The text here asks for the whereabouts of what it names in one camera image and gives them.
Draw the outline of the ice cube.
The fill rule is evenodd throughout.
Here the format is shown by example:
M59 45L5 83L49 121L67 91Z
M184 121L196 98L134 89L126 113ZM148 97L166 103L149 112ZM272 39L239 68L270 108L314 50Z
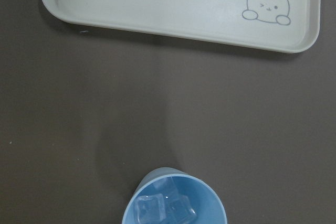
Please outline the ice cube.
M193 223L197 214L173 177L153 182L134 202L136 223Z

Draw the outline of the light blue plastic cup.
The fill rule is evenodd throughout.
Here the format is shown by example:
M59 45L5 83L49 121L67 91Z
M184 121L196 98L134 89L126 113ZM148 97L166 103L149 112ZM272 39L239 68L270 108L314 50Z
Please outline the light blue plastic cup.
M162 167L141 180L122 223L227 223L227 216L208 184L180 170Z

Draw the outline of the cream rabbit tray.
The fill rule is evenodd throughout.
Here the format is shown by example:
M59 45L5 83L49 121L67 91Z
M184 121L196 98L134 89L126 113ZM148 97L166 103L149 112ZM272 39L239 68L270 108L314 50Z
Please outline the cream rabbit tray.
M270 51L310 48L321 0L42 0L62 21Z

